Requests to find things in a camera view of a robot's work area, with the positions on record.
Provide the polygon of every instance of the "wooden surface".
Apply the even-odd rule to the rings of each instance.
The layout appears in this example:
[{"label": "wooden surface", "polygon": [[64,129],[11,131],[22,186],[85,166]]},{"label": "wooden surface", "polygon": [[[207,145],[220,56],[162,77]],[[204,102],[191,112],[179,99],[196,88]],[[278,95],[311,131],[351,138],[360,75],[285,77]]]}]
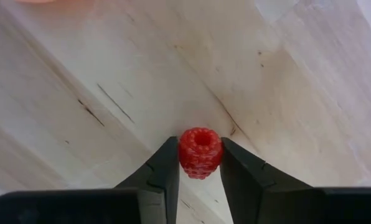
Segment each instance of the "wooden surface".
[{"label": "wooden surface", "polygon": [[[0,194],[112,187],[192,126],[371,185],[371,0],[0,0]],[[218,172],[180,188],[232,222]]]}]

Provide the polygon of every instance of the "raspberry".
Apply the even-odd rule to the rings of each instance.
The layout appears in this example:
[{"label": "raspberry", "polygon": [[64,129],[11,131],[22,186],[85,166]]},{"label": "raspberry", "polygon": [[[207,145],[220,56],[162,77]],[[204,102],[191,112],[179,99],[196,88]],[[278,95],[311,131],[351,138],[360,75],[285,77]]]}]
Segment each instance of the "raspberry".
[{"label": "raspberry", "polygon": [[213,130],[192,128],[180,137],[180,164],[190,178],[205,179],[220,165],[222,156],[222,141]]}]

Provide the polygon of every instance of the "wooden board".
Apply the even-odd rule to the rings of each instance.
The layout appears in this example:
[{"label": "wooden board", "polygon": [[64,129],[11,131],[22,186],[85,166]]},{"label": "wooden board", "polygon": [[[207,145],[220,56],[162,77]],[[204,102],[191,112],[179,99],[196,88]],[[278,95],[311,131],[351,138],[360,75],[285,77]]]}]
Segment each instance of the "wooden board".
[{"label": "wooden board", "polygon": [[[192,126],[371,185],[371,0],[0,0],[0,193],[111,187]],[[232,222],[217,172],[178,222]]]}]

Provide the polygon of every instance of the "plywood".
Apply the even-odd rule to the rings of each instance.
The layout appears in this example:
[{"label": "plywood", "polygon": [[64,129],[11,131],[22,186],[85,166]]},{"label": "plywood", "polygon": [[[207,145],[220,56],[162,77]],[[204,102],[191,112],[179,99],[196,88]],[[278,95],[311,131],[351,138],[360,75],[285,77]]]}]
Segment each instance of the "plywood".
[{"label": "plywood", "polygon": [[[191,126],[371,185],[371,0],[0,1],[0,193],[111,187]],[[181,175],[179,223],[231,223]]]}]

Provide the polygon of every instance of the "light wooden table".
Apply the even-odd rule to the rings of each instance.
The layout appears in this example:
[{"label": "light wooden table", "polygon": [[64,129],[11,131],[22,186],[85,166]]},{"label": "light wooden table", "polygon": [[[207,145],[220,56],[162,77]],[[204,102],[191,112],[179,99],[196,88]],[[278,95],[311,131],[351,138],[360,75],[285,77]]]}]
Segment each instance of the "light wooden table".
[{"label": "light wooden table", "polygon": [[[0,194],[112,187],[193,126],[371,185],[371,0],[0,0]],[[178,223],[231,222],[181,173]]]}]

